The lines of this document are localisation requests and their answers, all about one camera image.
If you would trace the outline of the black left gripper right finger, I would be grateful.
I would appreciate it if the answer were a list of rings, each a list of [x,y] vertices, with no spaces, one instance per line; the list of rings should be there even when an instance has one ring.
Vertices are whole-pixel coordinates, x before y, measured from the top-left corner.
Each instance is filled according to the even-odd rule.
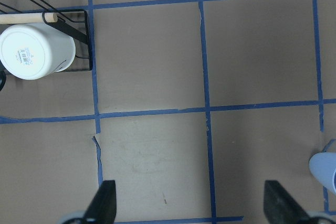
[[[315,223],[277,180],[264,183],[263,210],[268,223]]]

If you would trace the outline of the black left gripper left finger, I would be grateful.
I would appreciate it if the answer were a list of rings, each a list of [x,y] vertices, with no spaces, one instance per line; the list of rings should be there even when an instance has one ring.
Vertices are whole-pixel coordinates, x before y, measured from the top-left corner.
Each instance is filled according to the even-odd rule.
[[[104,180],[83,216],[84,223],[113,224],[117,214],[116,185]]]

